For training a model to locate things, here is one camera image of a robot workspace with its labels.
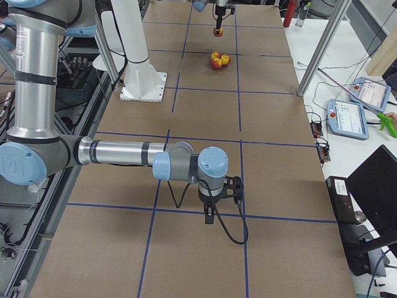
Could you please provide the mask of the red yellow lone apple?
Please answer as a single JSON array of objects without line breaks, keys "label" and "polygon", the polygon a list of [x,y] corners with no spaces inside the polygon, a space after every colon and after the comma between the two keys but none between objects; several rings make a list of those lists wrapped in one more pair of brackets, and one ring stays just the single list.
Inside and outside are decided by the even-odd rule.
[{"label": "red yellow lone apple", "polygon": [[224,32],[224,29],[222,27],[220,27],[219,29],[215,27],[213,29],[213,35],[215,37],[222,37],[223,36],[223,32]]}]

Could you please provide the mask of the red yellow apple left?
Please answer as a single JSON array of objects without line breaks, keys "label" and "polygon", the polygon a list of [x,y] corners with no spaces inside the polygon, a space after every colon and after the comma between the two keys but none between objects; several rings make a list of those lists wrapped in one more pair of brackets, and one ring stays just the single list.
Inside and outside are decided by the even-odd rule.
[{"label": "red yellow apple left", "polygon": [[216,59],[216,58],[220,58],[220,57],[221,57],[220,52],[212,52],[212,54],[211,54],[211,59]]}]

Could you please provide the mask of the red yellow apple back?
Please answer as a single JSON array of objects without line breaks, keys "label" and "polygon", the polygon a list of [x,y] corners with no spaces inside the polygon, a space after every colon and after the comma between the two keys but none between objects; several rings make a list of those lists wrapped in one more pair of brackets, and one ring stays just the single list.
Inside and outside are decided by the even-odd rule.
[{"label": "red yellow apple back", "polygon": [[227,67],[230,65],[231,63],[231,57],[228,54],[222,54],[222,56],[220,57],[221,62],[222,62],[222,66],[223,67]]}]

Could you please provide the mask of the red bottle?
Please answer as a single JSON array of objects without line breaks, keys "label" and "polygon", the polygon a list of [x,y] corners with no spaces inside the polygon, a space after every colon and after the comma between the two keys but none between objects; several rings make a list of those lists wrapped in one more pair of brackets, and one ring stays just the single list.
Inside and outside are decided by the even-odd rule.
[{"label": "red bottle", "polygon": [[288,6],[287,6],[287,10],[286,10],[286,14],[284,17],[284,21],[283,21],[283,27],[287,28],[290,26],[290,23],[292,21],[292,18],[295,14],[295,8],[297,6],[297,0],[289,0],[288,2]]}]

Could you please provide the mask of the clear water bottle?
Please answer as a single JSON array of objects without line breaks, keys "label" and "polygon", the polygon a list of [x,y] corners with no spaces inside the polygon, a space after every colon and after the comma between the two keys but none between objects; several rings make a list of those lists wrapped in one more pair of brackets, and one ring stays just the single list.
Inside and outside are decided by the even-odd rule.
[{"label": "clear water bottle", "polygon": [[301,0],[299,2],[299,13],[297,17],[297,21],[295,22],[296,27],[302,27],[305,19],[308,15],[308,12],[311,7],[311,1],[310,0]]}]

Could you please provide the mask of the orange circuit board lower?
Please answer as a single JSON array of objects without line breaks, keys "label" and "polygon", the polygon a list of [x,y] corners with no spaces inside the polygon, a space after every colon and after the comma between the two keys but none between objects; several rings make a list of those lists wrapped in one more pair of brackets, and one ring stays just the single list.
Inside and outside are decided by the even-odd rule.
[{"label": "orange circuit board lower", "polygon": [[314,142],[316,145],[320,163],[323,165],[326,162],[329,162],[331,158],[329,156],[330,147],[328,141],[323,137],[318,137],[314,140]]}]

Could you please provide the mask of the orange circuit board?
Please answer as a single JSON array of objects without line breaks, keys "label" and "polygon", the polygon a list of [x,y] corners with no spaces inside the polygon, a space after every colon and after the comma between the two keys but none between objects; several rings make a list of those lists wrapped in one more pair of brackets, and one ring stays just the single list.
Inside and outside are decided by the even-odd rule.
[{"label": "orange circuit board", "polygon": [[328,141],[323,137],[318,137],[314,140],[314,142],[316,145],[320,163],[323,165],[326,162],[329,162],[331,158],[329,156],[330,147]]},{"label": "orange circuit board", "polygon": [[323,120],[315,112],[309,112],[310,115],[310,127],[314,138],[323,137]]}]

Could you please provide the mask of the orange circuit board upper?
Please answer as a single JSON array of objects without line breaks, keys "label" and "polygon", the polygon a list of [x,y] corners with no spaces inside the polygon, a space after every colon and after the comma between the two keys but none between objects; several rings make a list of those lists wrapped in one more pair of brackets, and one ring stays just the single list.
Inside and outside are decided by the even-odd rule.
[{"label": "orange circuit board upper", "polygon": [[315,112],[309,112],[310,115],[310,127],[314,138],[323,137],[323,120]]}]

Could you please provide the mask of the near teach pendant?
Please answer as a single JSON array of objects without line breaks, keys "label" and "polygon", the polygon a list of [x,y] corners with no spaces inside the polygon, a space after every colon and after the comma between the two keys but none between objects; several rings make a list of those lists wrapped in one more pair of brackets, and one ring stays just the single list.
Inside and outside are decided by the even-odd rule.
[{"label": "near teach pendant", "polygon": [[364,107],[360,103],[330,99],[327,103],[327,118],[328,127],[334,135],[369,139]]}]

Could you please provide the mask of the teach pendant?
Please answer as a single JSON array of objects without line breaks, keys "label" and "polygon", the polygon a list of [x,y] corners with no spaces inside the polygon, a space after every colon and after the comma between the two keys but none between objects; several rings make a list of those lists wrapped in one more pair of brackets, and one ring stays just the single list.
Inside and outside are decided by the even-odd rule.
[{"label": "teach pendant", "polygon": [[391,88],[385,83],[361,76],[355,80],[351,92],[371,108],[378,112],[384,112]]},{"label": "teach pendant", "polygon": [[360,103],[330,99],[327,103],[327,118],[328,127],[334,135],[369,139],[364,107]]}]

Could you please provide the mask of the wooden board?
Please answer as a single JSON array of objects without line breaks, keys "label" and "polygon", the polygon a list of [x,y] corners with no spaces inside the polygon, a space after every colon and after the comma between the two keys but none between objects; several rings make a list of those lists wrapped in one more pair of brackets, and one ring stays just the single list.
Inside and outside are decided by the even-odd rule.
[{"label": "wooden board", "polygon": [[370,62],[365,67],[370,76],[382,76],[390,67],[397,56],[396,49],[397,31],[396,27],[388,34],[386,39],[380,45],[380,48],[372,56]]}]

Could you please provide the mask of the far teach pendant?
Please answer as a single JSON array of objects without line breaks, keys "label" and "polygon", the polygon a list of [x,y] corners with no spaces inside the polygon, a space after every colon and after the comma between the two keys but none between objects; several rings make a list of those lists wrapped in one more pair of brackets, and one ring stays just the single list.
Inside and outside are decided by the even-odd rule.
[{"label": "far teach pendant", "polygon": [[385,83],[361,76],[355,80],[351,92],[371,108],[378,112],[384,112],[391,88]]}]

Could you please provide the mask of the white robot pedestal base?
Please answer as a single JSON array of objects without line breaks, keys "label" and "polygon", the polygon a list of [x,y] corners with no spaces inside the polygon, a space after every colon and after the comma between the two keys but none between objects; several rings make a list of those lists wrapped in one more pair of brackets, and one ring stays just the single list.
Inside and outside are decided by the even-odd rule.
[{"label": "white robot pedestal base", "polygon": [[111,3],[128,62],[121,100],[161,102],[167,74],[157,72],[149,60],[138,1]]}]

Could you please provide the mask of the aluminium frame post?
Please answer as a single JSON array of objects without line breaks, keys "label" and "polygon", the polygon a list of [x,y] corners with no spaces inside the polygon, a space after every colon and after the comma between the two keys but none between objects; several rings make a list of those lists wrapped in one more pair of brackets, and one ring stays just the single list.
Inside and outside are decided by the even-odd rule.
[{"label": "aluminium frame post", "polygon": [[303,78],[300,82],[300,85],[297,90],[297,95],[303,97],[308,89],[316,70],[321,63],[323,56],[328,49],[329,44],[332,41],[334,34],[336,33],[337,29],[339,28],[339,24],[343,20],[347,9],[351,4],[351,0],[343,0],[339,1],[334,9],[331,18],[328,20],[328,23],[324,29],[324,32],[318,42],[318,45],[311,57],[309,65],[303,75]]}]

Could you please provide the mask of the green handled grabber tool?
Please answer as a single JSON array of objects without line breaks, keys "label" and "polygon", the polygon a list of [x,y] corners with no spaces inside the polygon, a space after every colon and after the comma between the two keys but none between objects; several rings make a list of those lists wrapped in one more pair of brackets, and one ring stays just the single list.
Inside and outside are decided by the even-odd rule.
[{"label": "green handled grabber tool", "polygon": [[396,138],[397,137],[397,131],[393,125],[393,121],[391,119],[391,117],[386,116],[385,114],[382,114],[381,112],[377,112],[375,109],[373,109],[369,104],[367,104],[366,102],[364,102],[363,100],[361,100],[356,94],[354,94],[352,91],[350,91],[349,89],[347,89],[343,84],[337,82],[334,78],[332,78],[331,76],[329,76],[327,73],[325,73],[323,70],[321,70],[320,68],[317,68],[317,70],[322,73],[323,75],[325,75],[327,78],[329,78],[333,83],[336,83],[338,86],[340,86],[344,91],[346,91],[347,93],[349,93],[351,96],[353,96],[354,98],[356,98],[356,100],[361,103],[365,108],[367,108],[369,111],[373,112],[379,119],[381,122],[381,127],[380,130],[383,130],[385,127],[387,128],[389,134],[393,137]]}]

